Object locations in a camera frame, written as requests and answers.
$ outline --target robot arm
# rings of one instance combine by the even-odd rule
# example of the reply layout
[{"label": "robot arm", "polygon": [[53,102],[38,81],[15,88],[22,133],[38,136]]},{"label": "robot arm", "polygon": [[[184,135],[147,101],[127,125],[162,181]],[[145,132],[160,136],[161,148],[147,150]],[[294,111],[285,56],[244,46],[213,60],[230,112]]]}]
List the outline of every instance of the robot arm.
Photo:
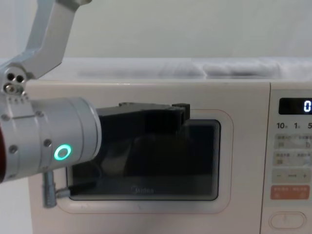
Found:
[{"label": "robot arm", "polygon": [[56,192],[54,169],[92,160],[102,141],[146,133],[174,134],[190,115],[190,106],[185,104],[124,103],[96,110],[79,97],[29,99],[27,81],[61,64],[75,12],[89,2],[38,0],[26,50],[0,66],[0,183],[43,173],[47,208],[56,206],[56,196],[88,186]]},{"label": "robot arm", "polygon": [[89,2],[39,0],[26,50],[0,66],[0,182],[91,160],[100,148],[100,121],[87,101],[33,101],[25,92],[28,80],[61,63],[75,12]]}]

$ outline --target white microwave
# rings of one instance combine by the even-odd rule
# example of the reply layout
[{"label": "white microwave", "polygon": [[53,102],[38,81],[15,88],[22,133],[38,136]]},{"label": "white microwave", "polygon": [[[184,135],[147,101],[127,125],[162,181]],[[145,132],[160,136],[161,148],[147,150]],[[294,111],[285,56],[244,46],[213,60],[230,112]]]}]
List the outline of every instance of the white microwave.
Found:
[{"label": "white microwave", "polygon": [[[157,162],[159,174],[107,172],[96,188],[58,199],[53,209],[42,207],[41,175],[29,178],[34,234],[311,233],[312,82],[39,81],[28,91],[32,98],[81,96],[97,108],[188,103],[190,120],[206,126],[193,129],[202,157],[190,154],[189,174],[162,174],[172,149],[162,147],[157,156],[147,149],[144,160],[166,155]],[[185,159],[185,151],[178,152],[174,171]],[[151,170],[146,161],[135,162],[136,170]],[[56,187],[90,171],[57,170]]]}]

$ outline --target white background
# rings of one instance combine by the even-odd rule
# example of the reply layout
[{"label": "white background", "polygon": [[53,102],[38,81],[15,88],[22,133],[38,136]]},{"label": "white background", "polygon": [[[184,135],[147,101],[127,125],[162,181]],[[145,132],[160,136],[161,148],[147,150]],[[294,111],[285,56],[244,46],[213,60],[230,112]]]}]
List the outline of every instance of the white background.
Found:
[{"label": "white background", "polygon": [[[0,58],[26,45],[36,0],[0,0]],[[312,55],[311,0],[93,0],[67,57]],[[27,180],[0,186],[3,233],[31,234]]]}]

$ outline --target orange button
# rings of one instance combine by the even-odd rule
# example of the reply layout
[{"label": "orange button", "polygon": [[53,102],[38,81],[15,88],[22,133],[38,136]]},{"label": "orange button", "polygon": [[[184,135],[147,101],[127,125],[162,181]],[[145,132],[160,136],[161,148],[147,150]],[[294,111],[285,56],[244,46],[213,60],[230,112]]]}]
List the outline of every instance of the orange button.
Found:
[{"label": "orange button", "polygon": [[309,199],[309,185],[273,185],[271,187],[272,200],[305,200]]}]

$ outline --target microwave window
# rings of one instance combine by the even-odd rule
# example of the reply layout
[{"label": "microwave window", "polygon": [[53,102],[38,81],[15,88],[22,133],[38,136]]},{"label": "microwave window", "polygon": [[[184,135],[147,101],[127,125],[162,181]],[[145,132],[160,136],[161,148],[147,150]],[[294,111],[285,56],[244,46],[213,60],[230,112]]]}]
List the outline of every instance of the microwave window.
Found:
[{"label": "microwave window", "polygon": [[103,144],[90,162],[67,169],[72,200],[215,200],[221,125],[190,119],[175,135]]}]

